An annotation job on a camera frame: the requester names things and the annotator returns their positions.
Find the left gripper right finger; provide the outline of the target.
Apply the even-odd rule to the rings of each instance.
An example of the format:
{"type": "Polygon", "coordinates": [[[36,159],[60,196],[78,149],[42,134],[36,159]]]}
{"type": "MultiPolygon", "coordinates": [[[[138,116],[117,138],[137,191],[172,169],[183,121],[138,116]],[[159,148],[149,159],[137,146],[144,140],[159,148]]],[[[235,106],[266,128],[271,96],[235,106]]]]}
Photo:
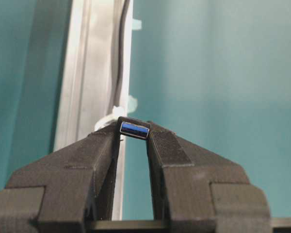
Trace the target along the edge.
{"type": "Polygon", "coordinates": [[[263,191],[245,170],[151,124],[147,140],[153,212],[173,233],[270,233],[263,191]]]}

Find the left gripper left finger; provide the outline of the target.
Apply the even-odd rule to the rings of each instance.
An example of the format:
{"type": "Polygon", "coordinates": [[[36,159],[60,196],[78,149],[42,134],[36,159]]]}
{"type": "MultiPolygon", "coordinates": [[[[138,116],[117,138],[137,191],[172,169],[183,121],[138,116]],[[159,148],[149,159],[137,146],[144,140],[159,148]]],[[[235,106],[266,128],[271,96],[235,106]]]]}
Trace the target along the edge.
{"type": "Polygon", "coordinates": [[[113,211],[117,125],[16,170],[0,191],[0,233],[83,233],[113,211]]]}

